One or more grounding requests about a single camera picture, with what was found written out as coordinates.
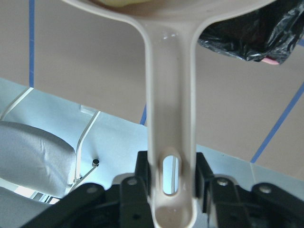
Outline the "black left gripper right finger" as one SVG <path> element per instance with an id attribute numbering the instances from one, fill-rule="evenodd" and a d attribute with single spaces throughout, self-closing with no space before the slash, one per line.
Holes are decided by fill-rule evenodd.
<path id="1" fill-rule="evenodd" d="M 196 197 L 202 213 L 207 211 L 208 187 L 213 178 L 213 171 L 204 154 L 196 153 Z"/>

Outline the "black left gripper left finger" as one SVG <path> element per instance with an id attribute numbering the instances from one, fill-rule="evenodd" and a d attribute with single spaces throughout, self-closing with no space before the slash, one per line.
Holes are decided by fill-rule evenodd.
<path id="1" fill-rule="evenodd" d="M 135 176 L 140 177 L 145 185 L 147 195 L 151 195 L 151 170 L 148 162 L 148 152 L 139 151 L 137 153 Z"/>

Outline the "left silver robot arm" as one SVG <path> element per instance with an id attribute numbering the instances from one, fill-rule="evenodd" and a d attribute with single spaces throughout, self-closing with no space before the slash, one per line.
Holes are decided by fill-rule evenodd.
<path id="1" fill-rule="evenodd" d="M 208 209 L 212 172 L 182 130 L 154 124 L 149 150 L 139 152 L 135 175 L 109 190 L 87 183 L 73 190 L 76 152 L 61 138 L 39 128 L 0 123 L 2 179 L 60 198 L 56 205 L 27 200 L 1 205 L 0 221 L 24 228 L 186 228 L 195 200 Z"/>

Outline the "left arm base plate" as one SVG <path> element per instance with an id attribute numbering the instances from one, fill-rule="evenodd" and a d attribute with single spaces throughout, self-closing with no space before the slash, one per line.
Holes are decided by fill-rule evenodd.
<path id="1" fill-rule="evenodd" d="M 93 112 L 68 100 L 32 90 L 5 117 L 5 121 L 23 123 L 43 129 L 76 147 L 81 133 Z M 147 149 L 147 128 L 119 117 L 100 113 L 84 140 L 81 170 L 88 170 L 93 158 L 101 161 L 101 168 L 92 181 L 109 187 L 115 175 L 135 168 L 138 151 Z M 250 164 L 216 150 L 198 145 L 216 174 L 234 177 L 249 189 L 255 183 L 270 182 L 299 198 L 304 197 L 304 183 L 293 177 Z"/>

